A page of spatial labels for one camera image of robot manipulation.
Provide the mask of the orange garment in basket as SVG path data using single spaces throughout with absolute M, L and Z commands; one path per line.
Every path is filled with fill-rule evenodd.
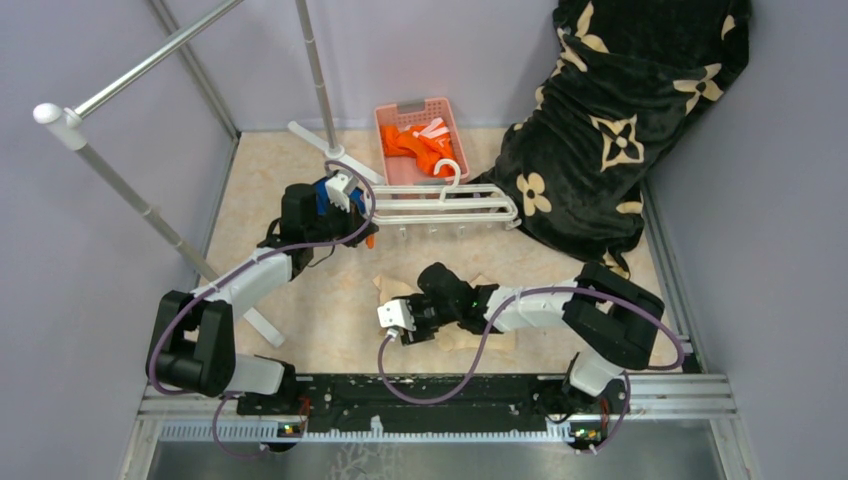
M 436 169 L 443 159 L 456 160 L 450 130 L 444 126 L 435 129 L 421 125 L 401 131 L 394 125 L 380 128 L 382 150 L 386 157 L 411 157 L 416 168 L 431 177 L 450 177 L 455 169 L 444 166 Z

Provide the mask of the metal drying rack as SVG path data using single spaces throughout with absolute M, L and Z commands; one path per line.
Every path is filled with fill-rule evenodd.
M 191 279 L 175 251 L 84 162 L 32 118 L 47 101 L 74 106 L 164 41 L 141 1 L 22 1 L 10 20 L 8 86 L 19 93 L 19 143 L 9 150 L 7 192 L 20 246 L 11 267 L 19 340 L 50 352 L 141 348 L 159 298 Z M 247 1 L 194 42 L 249 134 L 318 107 L 295 5 Z M 241 148 L 228 170 L 228 137 L 175 59 L 110 100 L 85 123 L 98 152 L 191 241 L 213 238 L 229 268 L 260 238 L 284 187 L 313 180 L 317 152 L 301 143 L 260 159 Z

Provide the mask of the pink plastic basket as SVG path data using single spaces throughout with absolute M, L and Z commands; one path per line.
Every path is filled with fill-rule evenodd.
M 375 119 L 378 128 L 381 153 L 383 158 L 384 176 L 389 185 L 418 185 L 430 181 L 447 181 L 458 175 L 464 182 L 468 179 L 470 172 L 468 162 L 465 158 L 459 130 L 456 125 L 451 105 L 444 97 L 434 97 L 425 100 L 379 106 L 375 109 Z M 456 160 L 443 159 L 436 164 L 439 170 L 444 166 L 455 169 L 455 174 L 450 177 L 431 177 L 420 172 L 411 157 L 386 157 L 382 150 L 380 128 L 386 125 L 394 125 L 401 131 L 421 125 L 435 129 L 444 125 L 450 130 L 452 146 L 456 154 Z

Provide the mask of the cream boxer underwear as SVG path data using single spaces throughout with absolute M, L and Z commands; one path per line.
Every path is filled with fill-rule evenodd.
M 411 286 L 396 278 L 386 275 L 378 275 L 373 279 L 375 287 L 379 291 L 379 303 L 383 304 L 398 296 L 407 296 L 418 293 L 417 287 Z M 443 352 L 476 349 L 479 346 L 481 336 L 472 334 L 461 329 L 457 323 L 451 323 L 440 328 L 429 343 L 435 343 Z M 499 352 L 513 352 L 517 345 L 517 333 L 492 333 L 486 343 L 486 347 Z

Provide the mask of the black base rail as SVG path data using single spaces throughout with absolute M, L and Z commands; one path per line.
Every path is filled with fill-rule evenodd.
M 280 393 L 247 393 L 242 416 L 291 415 L 309 433 L 525 434 L 568 420 L 599 424 L 618 414 L 625 388 L 613 380 L 597 399 L 569 393 L 561 374 L 482 374 L 467 384 L 459 375 L 390 376 L 303 374 Z

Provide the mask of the white plastic clip hanger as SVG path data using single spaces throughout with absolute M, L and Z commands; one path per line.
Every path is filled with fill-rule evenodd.
M 365 192 L 365 212 L 372 222 L 380 227 L 396 226 L 402 232 L 412 225 L 432 231 L 440 225 L 454 225 L 464 232 L 469 225 L 491 228 L 500 224 L 512 230 L 521 224 L 516 203 L 498 186 L 461 183 L 459 164 L 451 159 L 438 161 L 435 170 L 446 170 L 451 176 L 416 185 L 373 186 Z

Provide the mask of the black floral blanket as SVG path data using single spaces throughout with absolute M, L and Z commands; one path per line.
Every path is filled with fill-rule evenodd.
M 540 243 L 622 277 L 645 227 L 641 183 L 749 62 L 749 1 L 561 1 L 535 107 L 479 181 Z

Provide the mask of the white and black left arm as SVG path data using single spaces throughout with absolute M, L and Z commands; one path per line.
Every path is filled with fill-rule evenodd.
M 273 412 L 292 411 L 300 399 L 294 367 L 237 353 L 235 322 L 299 276 L 316 249 L 355 247 L 376 233 L 374 210 L 369 185 L 350 192 L 326 180 L 288 186 L 279 217 L 247 260 L 205 287 L 162 297 L 146 365 L 150 384 L 165 395 L 258 394 Z

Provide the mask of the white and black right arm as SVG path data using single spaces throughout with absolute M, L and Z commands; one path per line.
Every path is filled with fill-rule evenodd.
M 436 262 L 419 275 L 418 292 L 377 309 L 382 328 L 405 345 L 434 339 L 444 326 L 488 337 L 530 328 L 569 328 L 587 345 L 570 364 L 563 398 L 590 411 L 607 385 L 625 370 L 648 367 L 664 302 L 599 264 L 573 279 L 542 287 L 473 286 Z

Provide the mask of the blue folded cloth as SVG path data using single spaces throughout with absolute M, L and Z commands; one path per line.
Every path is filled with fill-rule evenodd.
M 318 216 L 323 216 L 330 208 L 337 208 L 330 204 L 327 198 L 324 184 L 329 177 L 324 177 L 312 184 L 316 196 L 316 212 Z M 364 215 L 368 213 L 368 205 L 366 204 L 366 193 L 361 188 L 360 182 L 356 189 L 351 193 L 351 208 L 357 208 Z

